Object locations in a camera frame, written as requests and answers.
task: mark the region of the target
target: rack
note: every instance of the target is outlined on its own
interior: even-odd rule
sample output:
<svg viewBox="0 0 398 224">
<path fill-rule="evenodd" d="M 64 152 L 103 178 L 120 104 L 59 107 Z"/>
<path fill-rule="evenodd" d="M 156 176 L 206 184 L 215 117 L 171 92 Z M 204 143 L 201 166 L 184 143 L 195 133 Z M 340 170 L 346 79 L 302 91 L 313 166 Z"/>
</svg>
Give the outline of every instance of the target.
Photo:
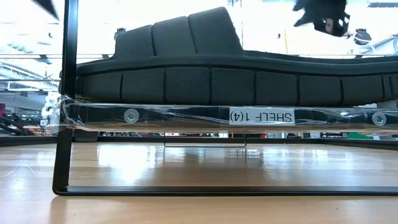
<svg viewBox="0 0 398 224">
<path fill-rule="evenodd" d="M 181 119 L 175 121 L 176 116 L 167 116 L 165 113 L 160 113 L 159 110 L 148 110 L 148 106 L 142 107 L 137 105 L 123 105 L 123 106 L 110 106 L 98 105 L 94 107 L 94 111 L 90 110 L 90 105 L 74 103 L 73 99 L 75 96 L 75 85 L 76 85 L 76 47 L 77 47 L 77 26 L 78 26 L 78 0 L 66 0 L 65 1 L 65 20 L 64 20 L 64 33 L 63 33 L 63 62 L 62 72 L 63 80 L 60 82 L 60 91 L 62 95 L 68 96 L 72 99 L 72 102 L 64 101 L 63 107 L 68 108 L 68 114 L 63 114 L 61 123 L 73 124 L 78 121 L 78 115 L 86 114 L 83 119 L 83 124 L 91 125 L 93 123 L 102 123 L 104 121 L 105 111 L 117 110 L 116 115 L 108 117 L 105 120 L 112 120 L 112 122 L 127 123 L 128 129 L 137 126 L 141 122 L 145 121 L 159 121 L 163 122 L 161 127 L 167 128 L 171 125 L 173 128 L 177 128 L 181 122 Z M 174 110 L 175 114 L 179 114 L 181 107 L 169 107 L 167 110 Z M 216 128 L 240 128 L 242 130 L 253 127 L 264 128 L 263 124 L 249 123 L 249 125 L 242 121 L 239 121 L 238 125 L 230 123 L 230 115 L 234 111 L 238 114 L 244 112 L 247 108 L 231 108 L 231 107 L 205 107 L 195 108 L 197 111 L 184 112 L 185 114 L 198 114 L 204 113 L 204 117 L 213 118 L 211 122 L 205 122 L 205 129 L 216 127 Z M 101 110 L 104 114 L 101 116 L 94 116 L 96 112 Z M 332 125 L 335 128 L 350 129 L 350 128 L 377 128 L 381 129 L 395 129 L 396 128 L 396 110 L 363 110 L 363 109 L 340 109 L 340 115 L 337 115 L 337 111 L 334 114 L 330 114 L 325 109 L 308 109 L 308 108 L 297 108 L 293 109 L 295 118 L 291 121 L 286 121 L 286 127 L 295 127 L 301 125 L 320 125 L 321 128 L 330 127 Z M 139 117 L 142 114 L 147 116 L 141 116 L 141 120 L 136 118 L 136 111 Z M 302 121 L 306 117 L 314 118 L 315 113 L 317 116 L 326 118 L 327 123 L 323 124 L 308 124 Z M 354 118 L 345 118 L 341 113 L 352 113 L 356 114 Z M 280 125 L 271 125 L 274 128 L 280 127 Z M 101 141 L 132 141 L 132 138 L 101 138 Z M 179 142 L 180 138 L 168 139 L 168 141 Z M 222 140 L 224 143 L 235 141 L 234 139 Z M 392 149 L 397 150 L 397 144 L 395 141 L 353 141 L 347 139 L 263 139 L 263 140 L 245 140 L 246 142 L 257 142 L 257 143 L 306 143 L 306 144 L 337 144 L 345 146 L 356 146 L 356 147 L 373 147 L 378 149 Z M 305 187 L 294 187 L 294 186 L 283 186 L 283 187 L 105 187 L 105 186 L 72 186 L 69 185 L 69 170 L 70 170 L 70 158 L 71 158 L 71 147 L 72 147 L 72 129 L 63 128 L 57 139 L 57 152 L 55 157 L 55 167 L 53 175 L 53 191 L 57 195 L 97 195 L 97 196 L 124 196 L 124 195 L 398 195 L 398 187 L 338 187 L 338 186 L 305 186 Z"/>
<path fill-rule="evenodd" d="M 88 131 L 361 131 L 398 133 L 398 110 L 268 106 L 126 105 L 64 101 L 62 126 Z"/>
</svg>

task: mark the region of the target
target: quilted foam padding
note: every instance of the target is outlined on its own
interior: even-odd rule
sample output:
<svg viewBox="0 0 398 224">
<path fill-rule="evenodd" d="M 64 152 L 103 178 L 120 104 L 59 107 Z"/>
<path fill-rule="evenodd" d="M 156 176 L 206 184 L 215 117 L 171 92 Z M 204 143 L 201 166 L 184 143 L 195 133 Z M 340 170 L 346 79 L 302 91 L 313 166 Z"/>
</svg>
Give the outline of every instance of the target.
<svg viewBox="0 0 398 224">
<path fill-rule="evenodd" d="M 397 67 L 244 51 L 219 7 L 120 34 L 113 57 L 78 66 L 76 90 L 100 103 L 356 106 L 398 98 Z"/>
<path fill-rule="evenodd" d="M 114 58 L 242 53 L 228 11 L 219 7 L 119 34 Z"/>
</svg>

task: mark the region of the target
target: black wire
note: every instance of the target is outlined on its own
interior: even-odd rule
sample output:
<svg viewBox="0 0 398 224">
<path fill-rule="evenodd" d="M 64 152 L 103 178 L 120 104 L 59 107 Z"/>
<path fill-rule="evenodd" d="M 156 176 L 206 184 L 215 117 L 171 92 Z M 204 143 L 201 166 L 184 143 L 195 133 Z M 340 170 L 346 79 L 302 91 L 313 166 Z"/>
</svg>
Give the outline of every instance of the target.
<svg viewBox="0 0 398 224">
<path fill-rule="evenodd" d="M 13 121 L 11 119 L 8 119 L 8 118 L 0 116 L 0 121 L 2 121 L 4 124 L 9 123 L 9 124 L 12 124 L 15 127 L 17 127 L 17 129 L 19 129 L 19 132 L 20 132 L 21 135 L 27 135 L 27 133 L 28 133 L 28 131 L 22 125 L 18 124 L 17 122 L 15 122 L 15 121 Z M 6 131 L 12 132 L 12 133 L 16 133 L 15 131 L 18 131 L 18 130 L 15 130 L 13 128 L 9 128 L 9 127 L 1 124 L 1 123 L 0 123 L 0 128 L 4 129 Z"/>
</svg>

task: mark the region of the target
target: metal rod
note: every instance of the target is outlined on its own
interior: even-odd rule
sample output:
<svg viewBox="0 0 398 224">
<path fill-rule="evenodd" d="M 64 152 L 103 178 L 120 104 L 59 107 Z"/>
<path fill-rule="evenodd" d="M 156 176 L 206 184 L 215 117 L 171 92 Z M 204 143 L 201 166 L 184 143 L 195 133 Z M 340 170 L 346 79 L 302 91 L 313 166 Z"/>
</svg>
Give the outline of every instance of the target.
<svg viewBox="0 0 398 224">
<path fill-rule="evenodd" d="M 2 82 L 60 82 L 61 80 L 23 80 L 23 79 L 0 79 Z"/>
<path fill-rule="evenodd" d="M 12 94 L 18 94 L 21 92 L 27 92 L 27 93 L 48 93 L 48 92 L 56 92 L 57 89 L 54 90 L 37 90 L 37 91 L 18 91 L 18 90 L 0 90 L 0 93 L 12 93 Z"/>
<path fill-rule="evenodd" d="M 79 0 L 65 0 L 63 20 L 63 52 L 62 52 L 62 80 L 60 82 L 62 95 L 75 98 L 76 88 L 76 52 L 78 32 Z M 65 115 L 61 112 L 60 123 Z M 69 185 L 70 157 L 72 153 L 72 129 L 60 127 L 55 153 L 53 173 L 53 192 L 61 195 Z"/>
<path fill-rule="evenodd" d="M 109 57 L 109 54 L 80 54 L 76 55 L 78 59 L 98 59 Z M 35 59 L 35 60 L 48 60 L 48 59 L 62 59 L 62 54 L 0 54 L 0 59 Z"/>
</svg>

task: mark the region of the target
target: metal bolt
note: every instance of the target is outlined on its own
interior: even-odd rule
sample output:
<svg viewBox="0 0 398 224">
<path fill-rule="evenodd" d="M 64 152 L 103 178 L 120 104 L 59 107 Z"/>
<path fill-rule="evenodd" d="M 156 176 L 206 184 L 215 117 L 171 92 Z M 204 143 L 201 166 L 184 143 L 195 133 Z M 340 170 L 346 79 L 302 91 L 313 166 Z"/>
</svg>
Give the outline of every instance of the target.
<svg viewBox="0 0 398 224">
<path fill-rule="evenodd" d="M 139 113 L 135 109 L 128 109 L 126 112 L 124 112 L 124 120 L 128 124 L 134 124 L 138 121 L 139 119 Z"/>
<path fill-rule="evenodd" d="M 387 122 L 387 118 L 383 113 L 377 112 L 373 114 L 372 121 L 377 126 L 384 126 Z"/>
</svg>

